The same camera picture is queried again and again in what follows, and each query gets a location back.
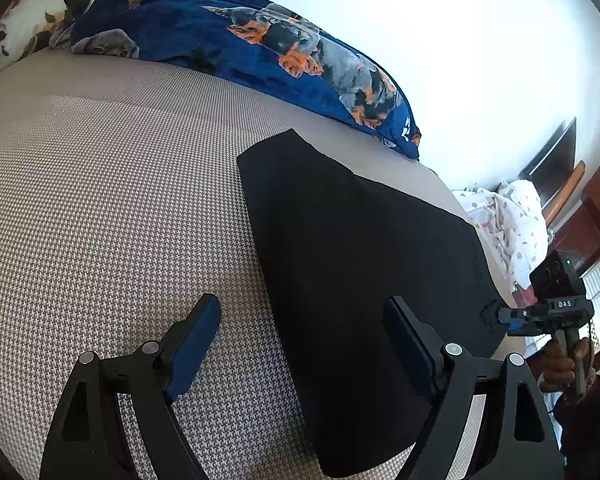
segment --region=silver screw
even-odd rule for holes
[[[449,355],[460,355],[462,353],[462,347],[458,343],[447,343],[445,350]]]
[[[525,363],[525,358],[523,358],[520,354],[511,354],[509,356],[509,361],[516,366],[522,366]]]
[[[80,361],[83,365],[90,363],[93,361],[93,352],[91,350],[87,350],[86,352],[82,352],[80,357],[78,357],[78,361]]]
[[[155,354],[158,351],[158,348],[160,348],[160,345],[158,345],[157,342],[147,341],[142,345],[142,352],[145,354]]]

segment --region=gray puppy face print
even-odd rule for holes
[[[104,30],[90,38],[82,38],[71,47],[74,54],[104,54],[138,59],[140,48],[121,28]]]

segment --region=person's finger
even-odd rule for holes
[[[550,394],[552,392],[561,392],[565,388],[566,386],[564,384],[548,383],[547,381],[540,383],[540,391],[546,394]]]
[[[551,370],[552,372],[571,372],[575,368],[576,363],[573,359],[568,357],[560,357],[559,359],[553,359],[547,357],[544,359],[544,368]]]
[[[545,370],[542,374],[544,375],[544,380],[548,383],[571,384],[576,378],[576,374],[573,372],[552,372],[551,370]]]
[[[589,354],[590,341],[588,337],[583,337],[576,348],[573,349],[573,356],[576,359],[583,359]]]
[[[544,348],[542,350],[544,351],[544,355],[554,359],[560,357],[567,357],[567,354],[564,352],[564,349],[557,341],[549,341],[546,345],[544,345]]]

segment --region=person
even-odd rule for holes
[[[582,398],[576,396],[573,387],[574,361],[557,342],[548,342],[527,360],[542,392],[563,392],[554,407],[554,417],[562,427],[565,480],[600,480],[600,375],[591,366],[590,347],[589,339],[583,338],[574,349],[574,356],[583,359],[588,370]]]

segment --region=hand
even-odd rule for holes
[[[584,369],[589,372],[587,374],[587,384],[591,384],[595,378],[593,369],[587,368],[586,357],[589,355],[589,348],[589,338],[585,337],[579,341],[573,351],[573,355],[576,359],[583,359],[583,361],[585,361]],[[544,369],[542,372],[540,390],[547,393],[564,391],[576,378],[576,374],[573,371],[575,368],[573,359],[568,358],[562,346],[553,340],[549,341],[544,346],[542,352],[544,353]]]

